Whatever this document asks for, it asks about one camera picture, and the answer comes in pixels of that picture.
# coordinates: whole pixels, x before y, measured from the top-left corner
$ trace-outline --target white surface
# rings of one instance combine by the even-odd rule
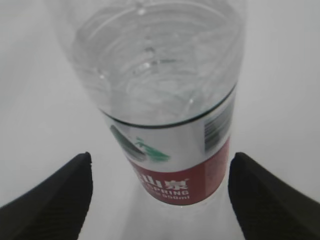
[[[230,150],[231,157],[240,151],[249,154],[318,202],[319,9],[318,0],[249,1]],[[155,203],[143,194],[70,69],[39,0],[1,0],[0,36],[0,206],[88,151],[93,158],[94,195],[80,240],[151,239],[151,235],[155,240],[188,240],[208,229],[206,215],[193,226],[186,219],[177,221],[176,208],[169,211],[178,212],[173,220],[169,214],[146,213]],[[120,170],[126,174],[119,175]],[[225,216],[220,236],[214,239],[230,240],[228,235],[239,239],[234,216],[230,212]],[[176,236],[174,228],[184,234]]]

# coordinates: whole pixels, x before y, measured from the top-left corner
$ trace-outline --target plastic water bottle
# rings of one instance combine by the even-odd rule
[[[225,225],[218,212],[227,202],[222,182],[244,52],[244,1],[65,2],[78,7],[68,18],[76,29],[69,59],[141,184],[161,204],[156,209],[184,229],[168,239],[212,239],[221,225],[208,219],[216,214]],[[194,228],[204,235],[192,237]],[[152,234],[146,239],[156,239]]]

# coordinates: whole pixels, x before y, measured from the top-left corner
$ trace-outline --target red label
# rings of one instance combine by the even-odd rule
[[[227,168],[229,139],[211,158],[190,169],[156,172],[130,160],[144,188],[156,199],[172,205],[191,205],[212,195],[220,186]]]

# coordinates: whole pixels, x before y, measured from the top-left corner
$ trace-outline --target green leaf logo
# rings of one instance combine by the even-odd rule
[[[122,149],[131,156],[132,159],[138,162],[147,160],[146,154],[133,145],[114,125],[110,127],[110,130]]]
[[[160,162],[168,162],[170,159],[170,156],[164,154],[163,152],[148,146],[145,144],[144,140],[137,137],[136,138],[137,142],[135,143],[138,145],[140,148],[143,148],[145,151],[145,154],[148,155],[151,161],[155,163],[160,163]]]

